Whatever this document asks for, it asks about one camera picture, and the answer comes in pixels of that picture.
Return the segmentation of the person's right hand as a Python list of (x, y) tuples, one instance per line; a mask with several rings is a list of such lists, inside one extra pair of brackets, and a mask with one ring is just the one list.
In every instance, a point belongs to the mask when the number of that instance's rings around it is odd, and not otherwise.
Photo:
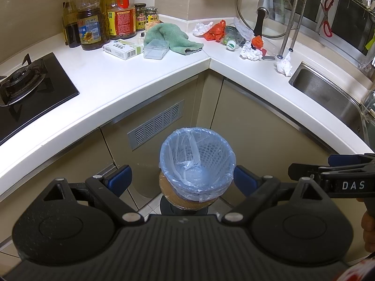
[(372, 253), (375, 251), (375, 220), (369, 215), (368, 211), (363, 214), (361, 227), (363, 229), (365, 250)]

